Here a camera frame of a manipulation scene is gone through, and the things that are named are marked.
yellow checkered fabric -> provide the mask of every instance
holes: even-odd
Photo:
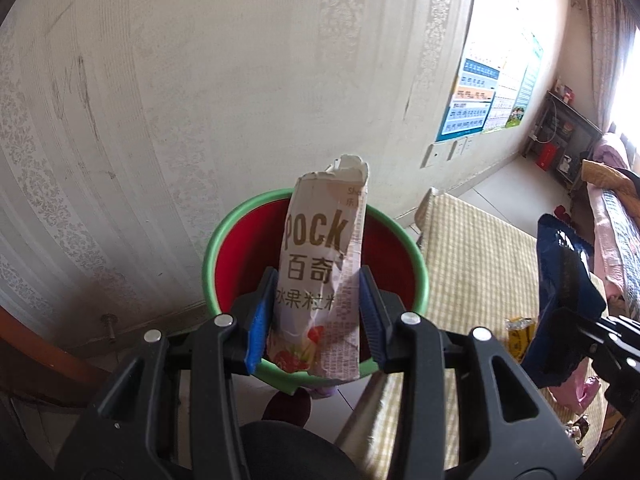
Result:
[[[450,195],[429,193],[416,219],[424,235],[422,254],[430,279],[427,318],[437,327],[468,333],[485,326],[506,341],[505,319],[538,316],[536,241],[528,234]],[[602,282],[592,276],[604,295]],[[594,371],[589,366],[588,374]],[[458,407],[452,370],[446,376],[446,468],[458,462]],[[600,388],[588,407],[590,430],[582,441],[588,456],[596,446],[606,401]],[[402,374],[375,374],[336,444],[365,478],[383,480],[393,452]],[[575,415],[542,394],[564,423]]]

red bucket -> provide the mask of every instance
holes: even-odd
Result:
[[[278,268],[290,197],[290,189],[258,195],[229,213],[213,233],[205,254],[202,283],[214,316],[228,312],[241,294],[253,292],[265,267]],[[367,206],[365,214],[362,264],[370,267],[381,290],[396,293],[405,307],[425,313],[429,285],[420,251],[393,219],[372,206]],[[364,334],[361,342],[365,343],[360,352],[360,375],[364,377],[373,373],[376,365],[369,358]],[[306,372],[289,374],[265,359],[255,375],[288,393],[299,386],[337,383]]]

poster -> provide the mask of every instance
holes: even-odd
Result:
[[[474,0],[458,76],[436,142],[520,124],[542,48],[513,0]]]

dark blue snack bag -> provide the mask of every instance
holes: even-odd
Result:
[[[538,276],[540,313],[538,329],[522,361],[522,368],[539,388],[560,386],[578,367],[583,355],[558,344],[563,334],[550,322],[551,314],[565,307],[598,320],[606,302],[591,283],[588,258],[593,247],[564,222],[545,214],[538,220]]]

wall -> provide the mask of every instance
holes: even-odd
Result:
[[[471,0],[17,0],[0,28],[0,303],[64,346],[201,300],[234,206],[341,153],[398,216],[512,155],[518,127],[420,169]],[[527,19],[551,84],[567,0]]]
[[[586,0],[576,0],[569,4],[558,59],[557,74],[562,84],[575,93],[572,106],[592,123],[597,124],[596,105],[593,99],[591,62],[591,25]]]

